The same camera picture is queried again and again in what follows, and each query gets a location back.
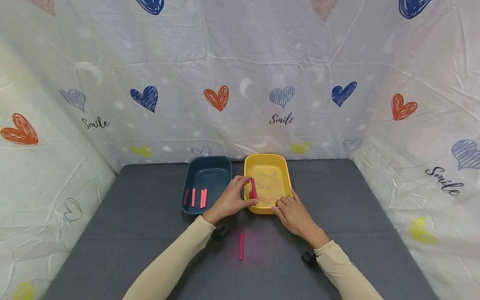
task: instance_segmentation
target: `white fabric backdrop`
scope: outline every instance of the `white fabric backdrop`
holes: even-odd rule
[[[33,300],[47,290],[115,175],[3,45],[0,38],[0,299]],[[33,128],[29,144],[3,137],[5,128],[22,127],[13,114]]]
[[[480,290],[478,8],[22,0],[0,3],[0,33],[115,171],[256,152],[353,158],[437,295],[471,299]],[[454,156],[461,140],[471,142]],[[434,167],[445,171],[425,173]],[[450,187],[458,194],[435,174],[462,183]],[[461,234],[433,230],[442,227]]]

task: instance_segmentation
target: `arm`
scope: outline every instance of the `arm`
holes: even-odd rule
[[[318,227],[294,190],[293,197],[282,197],[272,207],[291,233],[302,237],[315,250],[317,263],[338,289],[343,300],[381,300],[382,297],[350,262],[348,256]]]
[[[128,289],[123,300],[166,299],[192,258],[205,248],[215,226],[198,218],[162,252]]]
[[[256,205],[256,199],[244,201],[240,190],[251,177],[236,176],[215,204],[198,218],[163,251],[135,280],[123,300],[166,299],[180,279],[183,271],[205,248],[215,224],[241,209]]]
[[[314,251],[318,265],[343,300],[383,299],[334,241]]]

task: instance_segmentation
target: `yellow plastic tray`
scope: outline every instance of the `yellow plastic tray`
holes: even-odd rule
[[[248,209],[258,215],[273,215],[272,206],[282,196],[291,196],[292,184],[288,173],[287,161],[278,154],[252,154],[245,159],[245,176],[255,179],[257,206]],[[249,199],[252,185],[243,188],[243,198]]]

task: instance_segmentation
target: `dark blue plastic tray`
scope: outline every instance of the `dark blue plastic tray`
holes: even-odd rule
[[[232,162],[225,156],[197,157],[188,166],[181,199],[182,210],[189,215],[203,214],[212,207],[232,180]],[[192,189],[196,189],[192,207]],[[206,206],[200,209],[202,189],[208,189]]]

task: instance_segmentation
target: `yellow heart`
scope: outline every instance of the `yellow heart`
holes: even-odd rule
[[[35,288],[28,281],[24,281],[17,286],[12,300],[33,300],[35,298]]]
[[[130,147],[130,151],[143,157],[150,157],[152,155],[152,148],[147,145],[143,145],[142,148]]]
[[[437,244],[437,238],[424,229],[425,225],[427,225],[427,221],[425,221],[425,218],[418,217],[410,223],[410,225],[408,226],[408,232],[414,239],[416,239],[422,244]]]
[[[292,151],[295,154],[304,154],[307,152],[308,148],[310,147],[310,143],[306,142],[301,145],[299,144],[292,144]]]

